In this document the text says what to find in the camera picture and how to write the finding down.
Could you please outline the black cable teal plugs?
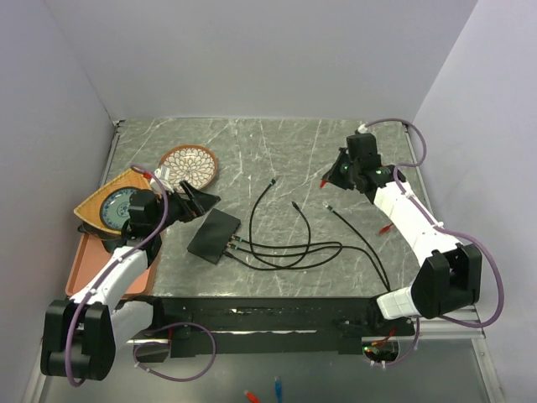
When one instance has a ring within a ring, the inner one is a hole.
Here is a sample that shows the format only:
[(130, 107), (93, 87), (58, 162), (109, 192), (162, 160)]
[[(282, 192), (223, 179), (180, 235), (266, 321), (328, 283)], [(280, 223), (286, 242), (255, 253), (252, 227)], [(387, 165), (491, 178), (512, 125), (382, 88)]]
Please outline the black cable teal plugs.
[(359, 239), (362, 243), (360, 246), (350, 245), (346, 241), (342, 242), (333, 239), (315, 241), (313, 239), (313, 230), (310, 221), (296, 201), (292, 201), (291, 206), (297, 211), (298, 217), (305, 225), (305, 241), (295, 241), (294, 238), (290, 236), (287, 242), (255, 242), (253, 240), (253, 220), (255, 214), (259, 205), (263, 202), (263, 199), (276, 186), (277, 182), (278, 178), (273, 177), (260, 193), (248, 216), (247, 237), (244, 238), (239, 235), (233, 235), (223, 253), (225, 257), (236, 261), (248, 269), (258, 272), (307, 272), (328, 265), (343, 254), (343, 252), (349, 250), (358, 252), (361, 256), (364, 256), (374, 270), (382, 287), (386, 291), (392, 290), (388, 272), (378, 251), (362, 232), (353, 226), (332, 206), (326, 207), (328, 212), (340, 220), (350, 232)]

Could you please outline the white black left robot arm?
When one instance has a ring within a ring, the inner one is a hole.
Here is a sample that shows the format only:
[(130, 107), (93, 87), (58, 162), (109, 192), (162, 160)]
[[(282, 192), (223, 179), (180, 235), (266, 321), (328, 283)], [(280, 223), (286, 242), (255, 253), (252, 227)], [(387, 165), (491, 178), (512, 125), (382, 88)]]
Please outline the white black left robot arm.
[(128, 220), (121, 241), (107, 264), (68, 300), (50, 303), (44, 318), (40, 370), (65, 377), (74, 387), (102, 380), (110, 372), (117, 349), (142, 332), (158, 337), (166, 327), (157, 297), (123, 301), (130, 285), (157, 258), (161, 232), (175, 222), (205, 215), (221, 199), (181, 181), (182, 192), (154, 180), (155, 190), (137, 190), (129, 198)]

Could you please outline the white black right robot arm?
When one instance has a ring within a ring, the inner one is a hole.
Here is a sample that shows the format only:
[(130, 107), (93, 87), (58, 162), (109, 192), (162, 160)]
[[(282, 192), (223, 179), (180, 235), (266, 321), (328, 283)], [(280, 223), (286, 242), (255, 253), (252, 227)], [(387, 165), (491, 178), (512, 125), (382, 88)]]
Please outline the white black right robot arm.
[(366, 196), (399, 230), (420, 266), (410, 285), (373, 298), (367, 314), (372, 332), (387, 333), (401, 317), (434, 319), (478, 301), (482, 253), (441, 231), (404, 174), (383, 164), (373, 134), (347, 137), (321, 182)]

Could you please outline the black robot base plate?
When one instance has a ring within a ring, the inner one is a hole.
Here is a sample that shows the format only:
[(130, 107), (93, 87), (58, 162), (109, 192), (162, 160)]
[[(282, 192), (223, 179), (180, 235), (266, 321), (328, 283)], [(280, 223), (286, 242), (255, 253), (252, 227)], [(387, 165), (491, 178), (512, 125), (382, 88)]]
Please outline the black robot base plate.
[(157, 322), (135, 339), (173, 358), (232, 353), (362, 353), (365, 338), (410, 337), (408, 317), (386, 320), (362, 297), (163, 297)]

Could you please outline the black network switch box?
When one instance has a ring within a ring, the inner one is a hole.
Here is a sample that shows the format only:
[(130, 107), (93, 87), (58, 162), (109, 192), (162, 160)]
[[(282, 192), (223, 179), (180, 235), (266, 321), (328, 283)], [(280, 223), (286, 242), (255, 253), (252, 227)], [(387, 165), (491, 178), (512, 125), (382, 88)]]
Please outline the black network switch box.
[(218, 264), (228, 242), (241, 226), (241, 220), (218, 209), (212, 209), (202, 223), (187, 251), (211, 264)]

